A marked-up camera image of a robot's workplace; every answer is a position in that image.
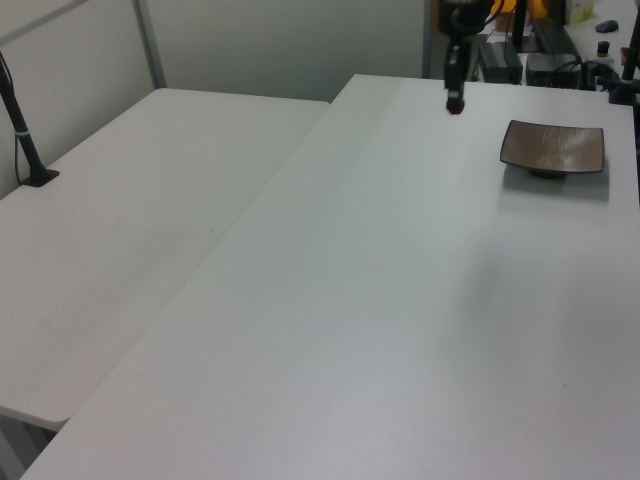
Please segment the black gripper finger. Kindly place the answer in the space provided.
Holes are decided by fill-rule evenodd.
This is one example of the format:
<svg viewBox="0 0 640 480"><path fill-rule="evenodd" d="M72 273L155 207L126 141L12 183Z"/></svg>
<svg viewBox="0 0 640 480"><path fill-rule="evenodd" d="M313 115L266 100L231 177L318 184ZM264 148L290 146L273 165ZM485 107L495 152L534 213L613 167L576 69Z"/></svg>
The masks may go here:
<svg viewBox="0 0 640 480"><path fill-rule="evenodd" d="M457 74L456 80L456 94L455 94L455 106L464 106L464 85L467 73L467 47L465 45L459 45L456 47L457 53Z"/></svg>
<svg viewBox="0 0 640 480"><path fill-rule="evenodd" d="M454 107L458 98L457 60L458 46L450 44L447 48L444 68L444 83L445 89L447 90L447 107Z"/></svg>

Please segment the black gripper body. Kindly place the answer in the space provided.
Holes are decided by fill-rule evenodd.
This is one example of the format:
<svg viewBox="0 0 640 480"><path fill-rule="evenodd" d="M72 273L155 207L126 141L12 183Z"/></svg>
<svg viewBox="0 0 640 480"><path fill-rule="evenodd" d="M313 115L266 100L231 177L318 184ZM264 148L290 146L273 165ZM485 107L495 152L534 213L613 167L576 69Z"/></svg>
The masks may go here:
<svg viewBox="0 0 640 480"><path fill-rule="evenodd" d="M440 0L438 30L452 44L461 44L484 29L489 2L482 0Z"/></svg>

